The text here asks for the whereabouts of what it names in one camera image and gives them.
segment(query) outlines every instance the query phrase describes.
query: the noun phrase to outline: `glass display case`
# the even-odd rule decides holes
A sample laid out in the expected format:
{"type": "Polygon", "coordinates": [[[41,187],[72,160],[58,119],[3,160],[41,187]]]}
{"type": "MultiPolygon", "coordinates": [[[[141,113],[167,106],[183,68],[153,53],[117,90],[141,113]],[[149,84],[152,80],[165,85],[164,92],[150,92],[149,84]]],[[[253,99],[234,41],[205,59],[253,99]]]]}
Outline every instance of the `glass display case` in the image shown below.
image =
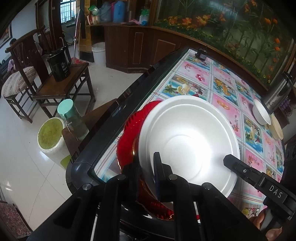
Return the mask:
{"type": "Polygon", "coordinates": [[[154,25],[215,47],[267,86],[294,44],[287,28],[261,0],[159,0],[154,25]]]}

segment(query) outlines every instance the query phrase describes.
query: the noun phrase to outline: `red plate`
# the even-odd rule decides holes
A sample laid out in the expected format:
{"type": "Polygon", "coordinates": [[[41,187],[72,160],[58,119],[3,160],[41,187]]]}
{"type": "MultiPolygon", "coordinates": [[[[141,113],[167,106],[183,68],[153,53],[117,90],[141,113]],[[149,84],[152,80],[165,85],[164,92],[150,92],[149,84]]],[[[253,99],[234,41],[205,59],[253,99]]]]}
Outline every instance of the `red plate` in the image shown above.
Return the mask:
{"type": "MultiPolygon", "coordinates": [[[[132,163],[133,143],[140,134],[144,120],[146,119],[150,111],[160,102],[161,101],[152,101],[146,104],[142,110],[135,112],[127,120],[123,129],[123,135],[121,136],[117,144],[117,160],[121,170],[125,165],[132,163]]],[[[139,186],[138,202],[155,217],[163,220],[173,220],[174,212],[162,205],[161,202],[157,201],[154,198],[142,178],[141,185],[139,186]]]]}

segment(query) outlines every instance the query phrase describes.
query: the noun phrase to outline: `trash can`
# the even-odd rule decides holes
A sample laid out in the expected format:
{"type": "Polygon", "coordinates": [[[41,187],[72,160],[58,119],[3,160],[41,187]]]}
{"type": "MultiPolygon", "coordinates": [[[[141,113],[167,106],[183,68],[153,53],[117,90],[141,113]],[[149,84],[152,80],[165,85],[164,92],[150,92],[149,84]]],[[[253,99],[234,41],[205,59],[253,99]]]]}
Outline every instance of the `trash can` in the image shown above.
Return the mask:
{"type": "Polygon", "coordinates": [[[94,62],[99,66],[106,66],[105,42],[92,45],[91,50],[94,55],[94,62]]]}

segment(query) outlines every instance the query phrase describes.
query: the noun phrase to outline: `white bucket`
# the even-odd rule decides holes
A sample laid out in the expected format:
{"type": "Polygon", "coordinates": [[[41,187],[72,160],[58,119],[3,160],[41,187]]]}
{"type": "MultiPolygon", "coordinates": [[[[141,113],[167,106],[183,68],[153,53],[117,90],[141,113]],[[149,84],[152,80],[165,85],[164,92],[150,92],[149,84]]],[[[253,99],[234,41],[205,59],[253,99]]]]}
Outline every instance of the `white bucket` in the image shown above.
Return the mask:
{"type": "MultiPolygon", "coordinates": [[[[63,119],[58,118],[58,117],[53,117],[51,119],[59,119],[63,124],[63,128],[66,127],[66,123],[65,123],[65,121],[63,119]]],[[[69,156],[70,153],[68,151],[68,148],[66,146],[64,138],[62,136],[62,133],[61,133],[61,138],[59,139],[59,141],[57,142],[57,144],[54,147],[52,147],[50,149],[43,149],[39,144],[39,138],[38,138],[39,132],[38,132],[38,135],[37,135],[37,143],[38,143],[38,146],[39,146],[40,150],[45,155],[47,155],[51,160],[53,160],[56,164],[58,164],[61,168],[66,169],[66,166],[63,166],[63,162],[67,161],[69,158],[71,158],[71,156],[69,156]]]]}
{"type": "Polygon", "coordinates": [[[105,42],[92,45],[91,50],[94,54],[94,62],[99,66],[106,66],[105,42]]]}

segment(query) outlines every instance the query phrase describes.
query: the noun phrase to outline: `window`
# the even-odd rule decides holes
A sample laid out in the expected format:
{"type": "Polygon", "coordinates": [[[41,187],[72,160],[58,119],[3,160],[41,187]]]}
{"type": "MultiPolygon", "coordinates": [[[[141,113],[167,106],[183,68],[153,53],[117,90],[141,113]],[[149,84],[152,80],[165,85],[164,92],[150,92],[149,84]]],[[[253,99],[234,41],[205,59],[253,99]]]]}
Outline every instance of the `window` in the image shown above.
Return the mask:
{"type": "Polygon", "coordinates": [[[76,0],[61,1],[61,23],[74,20],[76,18],[76,0]]]}

